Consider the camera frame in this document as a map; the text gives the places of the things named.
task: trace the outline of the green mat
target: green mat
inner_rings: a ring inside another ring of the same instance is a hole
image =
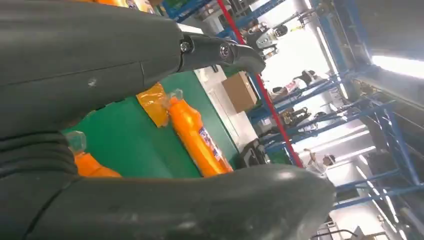
[[[167,93],[183,91],[184,99],[201,113],[204,126],[232,162],[237,148],[194,72],[174,74],[161,83]],[[135,97],[89,114],[71,130],[84,132],[86,152],[124,177],[200,177],[172,126],[157,128]]]

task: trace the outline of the orange bottle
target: orange bottle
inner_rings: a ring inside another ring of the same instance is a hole
[[[221,150],[204,128],[201,114],[184,99],[172,96],[168,113],[172,126],[204,177],[233,171]]]
[[[116,171],[101,165],[90,153],[80,153],[75,157],[78,174],[84,177],[115,177],[121,175]]]

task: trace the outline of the robotic arm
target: robotic arm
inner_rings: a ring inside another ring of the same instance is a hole
[[[57,131],[164,77],[211,65],[260,73],[251,48],[95,3],[0,0],[0,138]]]
[[[200,179],[83,178],[58,131],[177,72],[261,72],[251,48],[132,9],[0,0],[0,236],[7,240],[297,240],[334,187],[265,165]]]

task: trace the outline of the screw head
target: screw head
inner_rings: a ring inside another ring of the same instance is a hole
[[[191,47],[190,47],[190,43],[183,41],[180,45],[179,48],[181,49],[181,52],[186,53],[189,52]]]
[[[226,59],[230,54],[230,48],[228,47],[228,45],[221,45],[219,49],[219,54],[221,55],[221,58]]]

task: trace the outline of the orange detergent bottle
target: orange detergent bottle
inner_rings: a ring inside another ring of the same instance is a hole
[[[121,177],[116,171],[101,165],[90,153],[84,152],[87,147],[86,135],[81,131],[65,134],[69,149],[78,168],[78,174],[84,177]]]
[[[80,153],[75,157],[78,174],[84,177],[116,177],[121,175],[116,171],[101,165],[90,153]]]
[[[198,111],[190,107],[182,97],[171,95],[168,113],[174,130],[204,177],[233,171],[204,128],[202,116]]]

